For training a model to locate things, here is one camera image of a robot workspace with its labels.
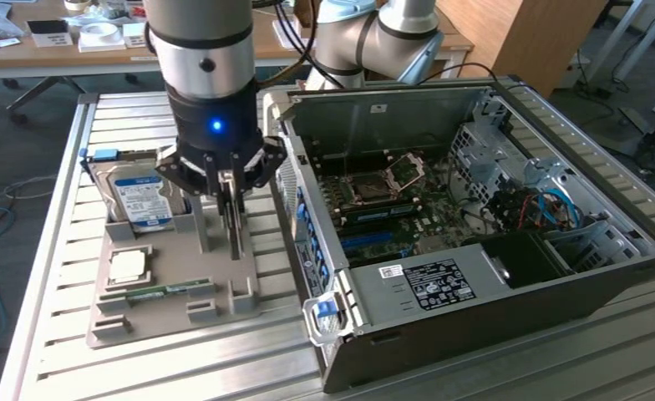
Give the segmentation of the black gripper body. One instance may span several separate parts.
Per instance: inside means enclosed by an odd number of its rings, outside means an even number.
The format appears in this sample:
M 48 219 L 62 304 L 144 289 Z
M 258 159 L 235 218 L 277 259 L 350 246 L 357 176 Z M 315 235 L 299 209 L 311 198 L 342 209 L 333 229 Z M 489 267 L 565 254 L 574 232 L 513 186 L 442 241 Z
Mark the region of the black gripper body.
M 191 99 L 167 86 L 175 115 L 178 150 L 202 166 L 213 158 L 219 170 L 233 168 L 234 156 L 246 164 L 263 146 L 258 123 L 258 81 L 251 79 L 235 94 L 217 99 Z

